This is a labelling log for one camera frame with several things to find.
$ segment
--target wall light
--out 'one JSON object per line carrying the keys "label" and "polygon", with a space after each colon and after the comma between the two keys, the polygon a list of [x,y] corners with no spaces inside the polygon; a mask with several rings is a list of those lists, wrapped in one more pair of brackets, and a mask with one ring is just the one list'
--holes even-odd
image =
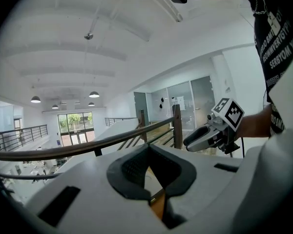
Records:
{"label": "wall light", "polygon": [[89,94],[89,97],[91,98],[97,98],[97,97],[100,97],[98,92],[95,92],[95,91],[92,91],[90,94]]}
{"label": "wall light", "polygon": [[40,103],[41,100],[40,100],[40,98],[38,96],[34,96],[34,97],[31,98],[30,102],[32,102],[32,103]]}

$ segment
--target railing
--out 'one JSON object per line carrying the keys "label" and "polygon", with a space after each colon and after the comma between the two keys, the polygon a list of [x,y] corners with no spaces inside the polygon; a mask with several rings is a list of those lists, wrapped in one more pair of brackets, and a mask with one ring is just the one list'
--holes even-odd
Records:
{"label": "railing", "polygon": [[[101,156],[102,155],[102,148],[115,145],[117,143],[123,143],[123,147],[126,144],[127,141],[130,141],[130,144],[133,143],[136,137],[138,137],[135,140],[134,145],[135,146],[138,142],[138,140],[142,139],[146,144],[151,144],[158,140],[159,138],[163,137],[167,133],[173,131],[173,136],[169,139],[173,139],[173,144],[170,145],[170,147],[174,146],[175,148],[181,149],[182,148],[182,128],[181,128],[181,114],[180,114],[180,106],[179,105],[173,105],[173,112],[174,117],[165,119],[163,121],[160,121],[158,123],[155,123],[153,125],[144,126],[144,112],[141,111],[140,117],[139,117],[139,125],[135,130],[122,133],[119,135],[107,137],[102,140],[83,143],[75,146],[67,146],[67,147],[59,147],[59,148],[51,148],[47,150],[42,151],[26,151],[26,152],[2,152],[0,151],[0,160],[3,161],[36,161],[36,160],[49,160],[49,159],[57,159],[57,158],[63,158],[63,157],[69,157],[69,156],[75,156],[75,155],[81,155],[89,152],[94,152],[95,156]],[[150,131],[153,131],[157,128],[160,128],[164,125],[167,125],[169,123],[172,123],[173,128],[169,129],[168,131],[165,131],[164,133],[159,134],[157,137],[147,140],[147,133]],[[40,180],[40,179],[50,179],[55,178],[60,174],[53,174],[53,175],[36,175],[36,176],[21,176],[21,175],[4,175],[0,174],[0,188],[6,192],[7,195],[9,195],[10,191],[5,188],[3,185],[3,182],[1,180],[2,178],[12,178],[12,179],[24,179],[24,180]]]}
{"label": "railing", "polygon": [[12,151],[47,134],[47,125],[0,132],[0,151]]}
{"label": "railing", "polygon": [[105,124],[107,127],[110,127],[117,121],[126,120],[126,119],[135,119],[135,118],[105,118]]}

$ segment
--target ceiling beam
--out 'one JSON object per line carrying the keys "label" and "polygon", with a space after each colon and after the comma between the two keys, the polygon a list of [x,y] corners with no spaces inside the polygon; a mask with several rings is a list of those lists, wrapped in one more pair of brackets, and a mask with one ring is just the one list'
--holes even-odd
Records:
{"label": "ceiling beam", "polygon": [[[139,37],[143,41],[149,41],[150,39],[150,32],[145,28],[135,24],[134,22],[128,22],[128,19],[122,18],[121,16],[117,17],[117,20],[109,18],[109,12],[100,10],[101,13],[98,13],[97,18],[98,20],[104,21],[108,24],[113,22],[113,26],[115,28],[126,30],[133,35]],[[11,20],[19,21],[30,17],[36,16],[46,16],[46,15],[55,15],[55,16],[72,16],[72,17],[84,17],[93,20],[94,13],[92,10],[86,8],[79,8],[76,7],[69,7],[69,6],[59,6],[58,8],[45,8],[45,9],[33,9],[33,10],[26,10],[22,11],[21,13],[15,13],[12,15]]]}
{"label": "ceiling beam", "polygon": [[[23,69],[20,71],[20,75],[24,77],[46,74],[80,74],[81,72],[83,72],[82,68],[69,68],[60,66]],[[115,72],[109,70],[85,69],[84,73],[86,75],[115,77]]]}
{"label": "ceiling beam", "polygon": [[91,88],[107,88],[108,84],[103,82],[48,82],[34,83],[35,88],[74,88],[74,87],[91,87]]}
{"label": "ceiling beam", "polygon": [[[6,49],[4,57],[10,57],[14,55],[20,55],[24,53],[30,52],[38,52],[38,51],[76,51],[76,52],[83,52],[85,51],[85,45],[83,44],[75,44],[75,43],[65,43],[62,42],[60,45],[57,43],[36,43],[36,44],[29,44],[28,47],[20,46],[11,49]],[[118,59],[121,61],[126,61],[127,55],[116,52],[114,50],[108,48],[100,48],[96,49],[96,47],[88,46],[87,52],[94,55],[105,56],[113,59]]]}

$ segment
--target wooden post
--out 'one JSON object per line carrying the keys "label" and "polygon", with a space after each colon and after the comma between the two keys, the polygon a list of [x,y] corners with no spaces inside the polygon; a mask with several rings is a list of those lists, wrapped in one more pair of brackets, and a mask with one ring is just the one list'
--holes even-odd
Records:
{"label": "wooden post", "polygon": [[181,125],[181,113],[180,113],[180,105],[173,105],[172,112],[174,114],[174,121],[172,122],[172,126],[174,127],[174,143],[175,148],[182,149],[182,125]]}
{"label": "wooden post", "polygon": [[[144,110],[140,110],[140,116],[139,116],[138,120],[139,120],[140,127],[145,127],[146,126]],[[141,139],[143,139],[145,141],[145,143],[147,143],[147,134],[146,133],[142,134]]]}

